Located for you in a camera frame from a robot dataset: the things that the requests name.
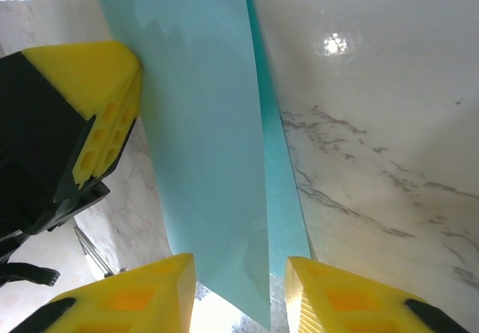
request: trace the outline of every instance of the yellow plastic block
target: yellow plastic block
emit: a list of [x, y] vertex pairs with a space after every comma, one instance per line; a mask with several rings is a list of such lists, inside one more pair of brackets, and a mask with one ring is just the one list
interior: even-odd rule
[[84, 119], [95, 117], [73, 169], [81, 188], [109, 169], [138, 117], [140, 62], [116, 41], [34, 47], [22, 53]]
[[405, 305], [423, 299], [303, 257], [285, 278], [291, 333], [431, 333]]
[[179, 254], [80, 287], [48, 333], [188, 333], [195, 300], [192, 254]]

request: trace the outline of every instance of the gray marble veining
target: gray marble veining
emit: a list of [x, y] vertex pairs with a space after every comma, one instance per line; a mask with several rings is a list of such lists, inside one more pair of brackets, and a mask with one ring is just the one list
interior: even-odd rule
[[[256, 2], [316, 258], [479, 331], [478, 0]], [[0, 21], [7, 54], [109, 37], [95, 1], [0, 4]], [[106, 184], [77, 222], [110, 264], [169, 255], [141, 123]], [[287, 332], [274, 277], [272, 291], [273, 331]], [[264, 332], [198, 295], [192, 330], [216, 309], [209, 332]]]

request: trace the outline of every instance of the hexagonal holes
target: hexagonal holes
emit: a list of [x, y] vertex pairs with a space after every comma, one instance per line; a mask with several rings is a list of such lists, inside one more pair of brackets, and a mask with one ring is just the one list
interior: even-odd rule
[[374, 295], [354, 288], [326, 288], [325, 294], [336, 311], [375, 311], [382, 308]]
[[82, 162], [80, 163], [82, 171], [90, 171], [93, 169], [96, 155], [96, 151], [88, 151], [83, 155]]
[[106, 130], [105, 129], [97, 129], [94, 132], [93, 137], [91, 138], [91, 140], [94, 144], [101, 144], [103, 139], [105, 138], [105, 135], [106, 135]]
[[105, 165], [112, 164], [113, 161], [115, 161], [115, 159], [117, 158], [117, 156], [118, 156], [118, 149], [117, 148], [110, 148], [108, 150], [108, 153], [106, 154], [104, 164]]
[[397, 324], [387, 319], [348, 320], [343, 322], [348, 333], [398, 333]]
[[128, 333], [131, 328], [129, 324], [89, 323], [81, 324], [75, 333]]
[[116, 103], [109, 103], [108, 106], [106, 106], [105, 112], [103, 112], [102, 121], [109, 122], [115, 116], [117, 108]]
[[113, 142], [115, 144], [123, 144], [123, 140], [125, 139], [125, 132], [118, 130], [115, 132], [115, 136], [113, 138]]
[[98, 308], [106, 311], [142, 311], [155, 295], [153, 287], [131, 287], [114, 293]]
[[133, 119], [133, 107], [127, 107], [123, 116], [121, 117], [121, 123], [127, 125]]

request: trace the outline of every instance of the marble countertop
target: marble countertop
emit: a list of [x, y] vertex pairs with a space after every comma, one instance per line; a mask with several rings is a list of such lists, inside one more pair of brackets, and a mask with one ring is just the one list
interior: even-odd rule
[[[471, 332], [478, 1], [257, 0], [316, 258], [423, 296]], [[0, 22], [7, 54], [109, 38], [94, 0], [0, 3]], [[133, 268], [168, 256], [141, 122], [106, 185], [112, 193], [76, 221], [107, 261]], [[231, 331], [260, 332], [245, 326]]]

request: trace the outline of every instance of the light blue paper sheet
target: light blue paper sheet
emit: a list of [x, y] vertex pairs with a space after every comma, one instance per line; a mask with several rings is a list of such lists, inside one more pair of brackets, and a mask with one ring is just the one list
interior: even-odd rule
[[192, 252], [198, 279], [268, 328], [269, 260], [282, 276], [286, 256], [309, 253], [257, 21], [246, 0], [100, 4], [144, 65], [141, 115], [171, 250]]
[[283, 278], [289, 256], [311, 258], [311, 252], [254, 0], [246, 1], [263, 122], [269, 268], [273, 275]]

